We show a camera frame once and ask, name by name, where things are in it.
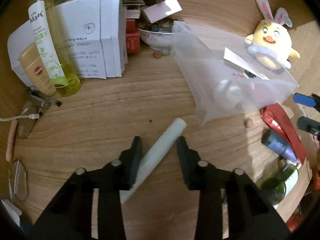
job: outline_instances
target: green label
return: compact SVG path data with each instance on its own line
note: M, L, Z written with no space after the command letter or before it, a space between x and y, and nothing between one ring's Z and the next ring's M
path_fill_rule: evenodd
M67 86L68 80L64 75L51 39L44 9L44 1L38 1L30 6L29 18L37 49L52 83L57 88Z

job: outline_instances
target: white tube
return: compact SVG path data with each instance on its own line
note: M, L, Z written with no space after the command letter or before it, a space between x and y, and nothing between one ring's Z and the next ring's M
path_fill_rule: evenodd
M131 195L137 190L141 183L150 175L150 173L160 163L160 161L167 154L174 142L178 139L178 137L182 134L183 130L186 127L186 122L180 118L177 118L160 136L156 143L141 159L138 168L136 183L133 185L132 189L130 189L129 191L120 190L121 204L124 204L126 200L130 198Z

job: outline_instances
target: charging cable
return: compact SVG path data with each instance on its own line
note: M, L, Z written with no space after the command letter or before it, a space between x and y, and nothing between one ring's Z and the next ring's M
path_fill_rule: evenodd
M19 119L19 118L39 119L39 117L40 117L39 114L19 115L11 118L0 118L0 121L6 122L6 121L12 121L14 119Z

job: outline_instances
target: green glass bottle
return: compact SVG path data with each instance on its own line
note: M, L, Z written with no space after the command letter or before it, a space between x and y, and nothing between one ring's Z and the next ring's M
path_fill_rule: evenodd
M65 48L61 47L61 29L53 0L32 0L29 17L37 49L52 83L63 97L75 94L81 83Z
M278 205L293 189L298 181L298 170L293 164L281 168L272 178L267 179L261 190L267 195L269 202Z

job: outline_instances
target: orange beak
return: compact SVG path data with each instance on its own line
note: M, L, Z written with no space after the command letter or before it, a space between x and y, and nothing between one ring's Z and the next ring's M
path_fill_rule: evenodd
M276 41L271 36L263 37L263 40L269 44L276 44Z

